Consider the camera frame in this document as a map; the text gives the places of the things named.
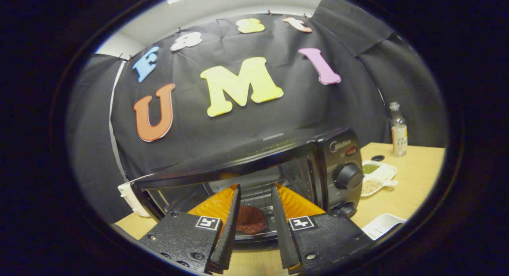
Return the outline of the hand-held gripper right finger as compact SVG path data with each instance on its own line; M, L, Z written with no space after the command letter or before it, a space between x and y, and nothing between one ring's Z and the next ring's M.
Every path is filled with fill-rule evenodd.
M291 217L283 199L294 195L293 191L279 184L272 186L271 198L282 267L289 274L343 274L352 263L360 263L368 250L374 247L374 240L343 209L323 212L307 199L297 196L293 207L312 207L318 214L300 211Z

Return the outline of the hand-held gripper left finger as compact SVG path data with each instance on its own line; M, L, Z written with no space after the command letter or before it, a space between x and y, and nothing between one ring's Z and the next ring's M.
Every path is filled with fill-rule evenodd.
M150 252L163 256L177 267L204 274L222 274L229 269L236 237L241 187L231 185L221 192L227 196L226 218L171 211L140 238Z

